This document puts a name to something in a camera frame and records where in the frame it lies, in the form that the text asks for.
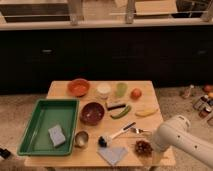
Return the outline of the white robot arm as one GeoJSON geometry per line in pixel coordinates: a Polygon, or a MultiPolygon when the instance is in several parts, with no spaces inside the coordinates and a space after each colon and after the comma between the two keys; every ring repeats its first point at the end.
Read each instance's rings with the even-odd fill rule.
{"type": "Polygon", "coordinates": [[[186,117],[175,115],[153,132],[151,147],[160,153],[174,146],[213,169],[213,144],[190,134],[189,127],[190,121],[186,117]]]}

